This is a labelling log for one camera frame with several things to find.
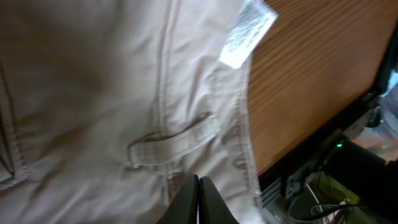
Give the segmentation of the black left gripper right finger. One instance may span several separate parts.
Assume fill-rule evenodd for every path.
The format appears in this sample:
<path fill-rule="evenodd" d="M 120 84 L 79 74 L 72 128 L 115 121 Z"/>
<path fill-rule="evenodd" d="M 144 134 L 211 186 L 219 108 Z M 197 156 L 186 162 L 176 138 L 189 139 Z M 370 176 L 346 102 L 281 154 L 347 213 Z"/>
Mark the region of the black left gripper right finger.
<path fill-rule="evenodd" d="M 239 224 L 209 177 L 199 183 L 199 224 Z"/>

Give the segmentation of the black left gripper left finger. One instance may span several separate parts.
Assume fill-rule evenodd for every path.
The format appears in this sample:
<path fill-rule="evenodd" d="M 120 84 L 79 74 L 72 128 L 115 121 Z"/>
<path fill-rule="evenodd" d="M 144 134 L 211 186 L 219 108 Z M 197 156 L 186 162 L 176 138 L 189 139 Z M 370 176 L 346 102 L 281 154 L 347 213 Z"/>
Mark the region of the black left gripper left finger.
<path fill-rule="evenodd" d="M 197 224 L 199 178 L 190 174 L 157 224 Z"/>

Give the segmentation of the beige shorts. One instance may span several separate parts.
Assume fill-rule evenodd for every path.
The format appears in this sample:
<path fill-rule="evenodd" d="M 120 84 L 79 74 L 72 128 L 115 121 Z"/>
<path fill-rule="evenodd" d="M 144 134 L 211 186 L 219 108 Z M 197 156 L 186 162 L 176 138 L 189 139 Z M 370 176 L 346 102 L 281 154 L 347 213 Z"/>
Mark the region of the beige shorts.
<path fill-rule="evenodd" d="M 1 2 L 1 222 L 155 223 L 189 174 L 262 223 L 249 133 L 263 1 Z"/>

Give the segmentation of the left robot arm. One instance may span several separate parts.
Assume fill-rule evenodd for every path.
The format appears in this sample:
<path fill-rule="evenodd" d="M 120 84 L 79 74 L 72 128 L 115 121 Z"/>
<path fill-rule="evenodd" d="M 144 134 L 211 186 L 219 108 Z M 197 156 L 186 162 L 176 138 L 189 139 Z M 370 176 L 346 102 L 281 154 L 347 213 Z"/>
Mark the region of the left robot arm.
<path fill-rule="evenodd" d="M 397 222 L 397 162 L 386 162 L 351 141 L 340 141 L 323 171 L 361 199 L 360 207 Z M 159 223 L 237 223 L 209 177 L 191 175 Z"/>

